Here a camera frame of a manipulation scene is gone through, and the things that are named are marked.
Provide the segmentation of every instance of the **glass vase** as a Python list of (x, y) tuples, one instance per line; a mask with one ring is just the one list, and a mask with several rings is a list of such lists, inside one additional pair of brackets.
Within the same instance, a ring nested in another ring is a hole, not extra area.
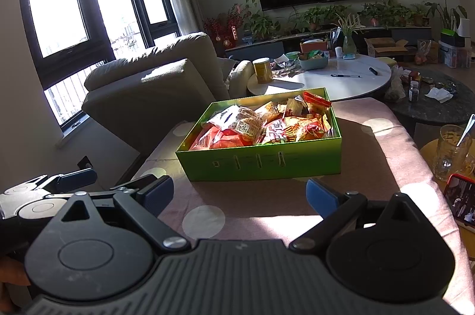
[(343, 42), (343, 53), (345, 55), (351, 54), (351, 53), (357, 53), (358, 51), (356, 50), (356, 45), (355, 42), (353, 41), (352, 36), (346, 36), (345, 35), (345, 40)]

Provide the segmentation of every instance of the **spoon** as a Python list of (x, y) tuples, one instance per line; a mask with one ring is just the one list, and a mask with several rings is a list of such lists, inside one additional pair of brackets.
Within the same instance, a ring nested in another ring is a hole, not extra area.
[(472, 128), (472, 126), (475, 124), (475, 114), (472, 114), (472, 116), (470, 117), (470, 119), (468, 120), (468, 124), (467, 124), (467, 127), (465, 127), (465, 131), (464, 133), (462, 134), (462, 137), (460, 138), (458, 144), (457, 144), (457, 147), (460, 146), (460, 144), (462, 143), (462, 141), (464, 140), (465, 136), (468, 134), (468, 132), (470, 131), (470, 129)]

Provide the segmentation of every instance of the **storage container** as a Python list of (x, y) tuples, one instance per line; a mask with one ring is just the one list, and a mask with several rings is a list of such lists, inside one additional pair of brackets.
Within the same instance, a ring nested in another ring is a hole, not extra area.
[[(329, 99), (325, 88), (306, 91)], [(333, 138), (189, 151), (202, 130), (202, 123), (207, 122), (215, 113), (233, 104), (255, 109), (269, 101), (285, 101), (303, 92), (300, 90), (212, 103), (176, 151), (188, 179), (190, 181), (244, 181), (340, 173), (341, 134), (331, 108)]]

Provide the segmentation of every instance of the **human hand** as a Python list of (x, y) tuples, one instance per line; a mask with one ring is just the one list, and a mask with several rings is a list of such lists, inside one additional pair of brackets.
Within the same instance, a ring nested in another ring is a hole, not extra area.
[(30, 285), (23, 264), (8, 256), (0, 257), (0, 311), (13, 312), (16, 310), (16, 307), (10, 299), (4, 283), (16, 286)]

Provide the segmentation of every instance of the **armrest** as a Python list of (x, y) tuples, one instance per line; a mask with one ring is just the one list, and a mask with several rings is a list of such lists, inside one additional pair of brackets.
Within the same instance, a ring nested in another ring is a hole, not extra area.
[(238, 99), (248, 96), (248, 81), (255, 73), (249, 60), (243, 60), (229, 75), (229, 97)]
[(85, 113), (141, 154), (150, 154), (170, 129), (197, 120), (215, 102), (188, 59), (140, 72), (87, 94)]

